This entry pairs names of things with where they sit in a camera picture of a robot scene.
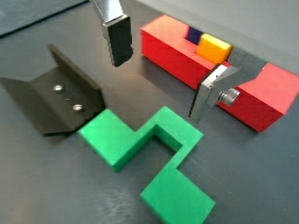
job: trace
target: blue block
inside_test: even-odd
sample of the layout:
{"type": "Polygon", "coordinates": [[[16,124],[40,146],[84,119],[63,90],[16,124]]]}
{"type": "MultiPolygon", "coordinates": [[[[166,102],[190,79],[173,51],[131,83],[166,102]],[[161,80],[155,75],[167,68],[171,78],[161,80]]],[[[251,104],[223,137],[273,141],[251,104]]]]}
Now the blue block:
{"type": "Polygon", "coordinates": [[[197,29],[194,29],[193,27],[190,27],[189,30],[189,34],[187,34],[187,39],[195,44],[198,45],[202,39],[202,31],[198,31],[197,29]]]}

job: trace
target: yellow block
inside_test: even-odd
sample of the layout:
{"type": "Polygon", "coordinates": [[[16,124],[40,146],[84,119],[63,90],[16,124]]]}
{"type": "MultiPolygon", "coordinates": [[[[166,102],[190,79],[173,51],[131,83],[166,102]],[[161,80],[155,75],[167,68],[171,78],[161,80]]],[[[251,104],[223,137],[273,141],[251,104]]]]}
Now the yellow block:
{"type": "Polygon", "coordinates": [[[211,63],[219,64],[227,60],[233,45],[214,38],[210,34],[205,33],[201,36],[201,43],[197,53],[211,63]]]}

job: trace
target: red block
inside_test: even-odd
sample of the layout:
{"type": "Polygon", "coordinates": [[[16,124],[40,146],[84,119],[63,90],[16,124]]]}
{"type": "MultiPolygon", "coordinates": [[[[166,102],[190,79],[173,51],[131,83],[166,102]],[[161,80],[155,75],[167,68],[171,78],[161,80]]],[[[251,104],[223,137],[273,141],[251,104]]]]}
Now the red block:
{"type": "MultiPolygon", "coordinates": [[[[198,83],[214,68],[197,51],[197,45],[185,37],[189,25],[162,16],[142,28],[143,55],[170,74],[197,89],[198,83]]],[[[299,78],[271,64],[257,79],[238,87],[241,96],[226,109],[258,132],[286,114],[299,93],[299,78]]]]}
{"type": "Polygon", "coordinates": [[[194,89],[215,67],[195,53],[197,45],[185,37],[189,25],[162,16],[142,28],[143,55],[194,89]]]}

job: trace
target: green block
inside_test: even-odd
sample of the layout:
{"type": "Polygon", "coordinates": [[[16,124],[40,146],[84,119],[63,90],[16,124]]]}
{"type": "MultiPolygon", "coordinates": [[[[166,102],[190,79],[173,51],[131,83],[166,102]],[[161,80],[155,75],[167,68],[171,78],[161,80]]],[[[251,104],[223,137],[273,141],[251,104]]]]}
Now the green block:
{"type": "Polygon", "coordinates": [[[153,136],[158,136],[177,153],[141,196],[165,223],[205,222],[215,202],[178,170],[203,134],[167,107],[138,131],[107,109],[79,133],[115,171],[123,168],[153,136]]]}

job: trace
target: black angle bracket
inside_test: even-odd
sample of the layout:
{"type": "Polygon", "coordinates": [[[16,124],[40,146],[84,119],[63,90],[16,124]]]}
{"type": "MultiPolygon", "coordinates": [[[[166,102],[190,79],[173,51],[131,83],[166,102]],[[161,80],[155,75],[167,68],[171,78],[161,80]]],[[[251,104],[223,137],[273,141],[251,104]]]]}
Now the black angle bracket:
{"type": "Polygon", "coordinates": [[[32,81],[0,81],[46,137],[74,133],[104,109],[99,85],[54,45],[58,67],[32,81]]]}

